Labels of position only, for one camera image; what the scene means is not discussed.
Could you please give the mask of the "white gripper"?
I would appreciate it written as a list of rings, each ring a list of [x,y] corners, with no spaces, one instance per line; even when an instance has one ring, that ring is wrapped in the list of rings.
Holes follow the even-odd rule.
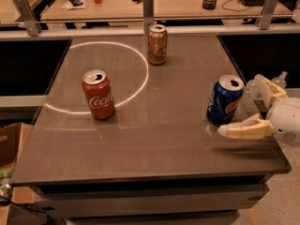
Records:
[[[274,136],[277,141],[300,145],[300,98],[287,97],[286,91],[277,84],[257,74],[255,86],[262,95],[264,106],[269,109],[266,119],[256,113],[242,122],[222,125],[219,135],[230,139],[259,140]]]

